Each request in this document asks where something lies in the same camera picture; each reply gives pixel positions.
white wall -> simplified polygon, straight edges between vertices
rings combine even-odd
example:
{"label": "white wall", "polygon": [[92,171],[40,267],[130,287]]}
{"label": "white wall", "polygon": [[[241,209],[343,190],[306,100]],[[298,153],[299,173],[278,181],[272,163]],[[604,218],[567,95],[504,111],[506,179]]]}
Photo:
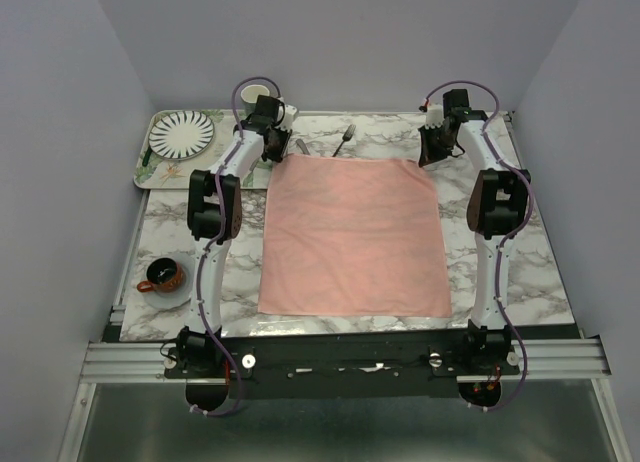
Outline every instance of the white wall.
{"label": "white wall", "polygon": [[0,0],[0,460],[55,460],[152,106],[97,0]]}
{"label": "white wall", "polygon": [[454,78],[514,109],[577,1],[100,0],[158,107],[229,107],[269,75],[313,110],[416,110]]}
{"label": "white wall", "polygon": [[640,0],[581,0],[516,136],[578,323],[600,334],[640,458]]}

small white cup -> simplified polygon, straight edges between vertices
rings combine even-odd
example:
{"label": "small white cup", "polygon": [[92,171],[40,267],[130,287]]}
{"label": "small white cup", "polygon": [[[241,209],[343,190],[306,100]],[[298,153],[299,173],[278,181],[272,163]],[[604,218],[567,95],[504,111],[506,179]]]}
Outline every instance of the small white cup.
{"label": "small white cup", "polygon": [[264,85],[247,85],[242,89],[240,98],[242,99],[242,105],[244,105],[245,116],[256,110],[256,102],[258,102],[259,95],[269,94],[269,89]]}

mug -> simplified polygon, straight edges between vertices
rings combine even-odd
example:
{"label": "mug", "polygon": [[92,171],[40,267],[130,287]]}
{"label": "mug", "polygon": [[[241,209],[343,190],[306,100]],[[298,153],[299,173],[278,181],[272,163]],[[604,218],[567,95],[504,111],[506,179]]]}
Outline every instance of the mug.
{"label": "mug", "polygon": [[169,293],[178,289],[184,281],[184,270],[175,260],[169,257],[154,260],[147,268],[147,280],[140,282],[138,292]]}
{"label": "mug", "polygon": [[249,114],[256,110],[256,102],[258,102],[259,95],[270,95],[269,89],[264,85],[247,85],[240,92],[245,117],[248,117]]}

gray floor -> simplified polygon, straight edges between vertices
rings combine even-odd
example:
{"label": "gray floor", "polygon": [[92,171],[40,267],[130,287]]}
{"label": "gray floor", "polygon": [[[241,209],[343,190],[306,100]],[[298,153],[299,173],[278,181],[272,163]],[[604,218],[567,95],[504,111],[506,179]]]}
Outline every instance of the gray floor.
{"label": "gray floor", "polygon": [[80,460],[615,460],[588,381],[528,382],[493,414],[423,397],[277,400],[224,420],[189,414],[183,390],[100,387]]}

pink towel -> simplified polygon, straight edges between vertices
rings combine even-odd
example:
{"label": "pink towel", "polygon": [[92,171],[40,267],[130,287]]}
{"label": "pink towel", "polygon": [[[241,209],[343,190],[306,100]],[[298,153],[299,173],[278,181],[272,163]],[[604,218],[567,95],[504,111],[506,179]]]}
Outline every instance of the pink towel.
{"label": "pink towel", "polygon": [[289,155],[269,182],[258,309],[450,317],[431,179],[410,160]]}

